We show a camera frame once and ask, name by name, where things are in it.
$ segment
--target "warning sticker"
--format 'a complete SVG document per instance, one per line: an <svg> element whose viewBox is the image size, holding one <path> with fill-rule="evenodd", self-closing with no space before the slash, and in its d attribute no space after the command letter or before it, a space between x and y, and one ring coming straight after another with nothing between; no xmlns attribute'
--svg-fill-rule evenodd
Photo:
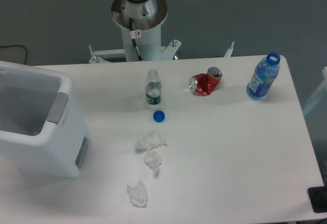
<svg viewBox="0 0 327 224"><path fill-rule="evenodd" d="M131 37L132 39L141 37L141 30L131 31Z"/></svg>

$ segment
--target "black object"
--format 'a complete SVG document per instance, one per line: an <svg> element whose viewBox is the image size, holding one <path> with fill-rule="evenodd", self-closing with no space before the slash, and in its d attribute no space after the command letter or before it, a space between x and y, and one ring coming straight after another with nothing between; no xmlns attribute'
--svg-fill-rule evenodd
<svg viewBox="0 0 327 224"><path fill-rule="evenodd" d="M314 212L327 212L327 187L310 187L308 194Z"/></svg>

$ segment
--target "white trash bin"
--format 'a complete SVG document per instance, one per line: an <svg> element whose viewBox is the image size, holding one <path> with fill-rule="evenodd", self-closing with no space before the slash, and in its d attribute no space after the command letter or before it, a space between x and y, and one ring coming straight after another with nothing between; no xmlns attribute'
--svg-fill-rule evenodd
<svg viewBox="0 0 327 224"><path fill-rule="evenodd" d="M65 73L0 61L0 154L19 167L73 177L87 140Z"/></svg>

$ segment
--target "gray floor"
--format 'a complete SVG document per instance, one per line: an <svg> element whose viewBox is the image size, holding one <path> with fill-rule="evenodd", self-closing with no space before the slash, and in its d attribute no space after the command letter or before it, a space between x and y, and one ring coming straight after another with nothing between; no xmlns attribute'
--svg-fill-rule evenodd
<svg viewBox="0 0 327 224"><path fill-rule="evenodd" d="M110 16L112 1L0 0L0 45L25 45L29 65L87 63L89 44L95 50L123 48ZM162 44L182 41L180 58L222 57L232 41L234 56L278 51L288 60L301 104L323 80L327 0L166 1ZM23 58L22 50L0 50L1 60ZM317 157L327 159L326 99L306 122Z"/></svg>

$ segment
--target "blue label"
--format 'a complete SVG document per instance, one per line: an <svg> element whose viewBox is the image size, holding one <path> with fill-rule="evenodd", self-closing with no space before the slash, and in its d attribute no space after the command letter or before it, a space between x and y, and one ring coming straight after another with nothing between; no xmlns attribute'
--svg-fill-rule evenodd
<svg viewBox="0 0 327 224"><path fill-rule="evenodd" d="M251 81L248 84L248 90L253 96L262 97L265 96L268 92L273 81L268 82L268 77L266 76L257 76L256 73L252 76Z"/></svg>

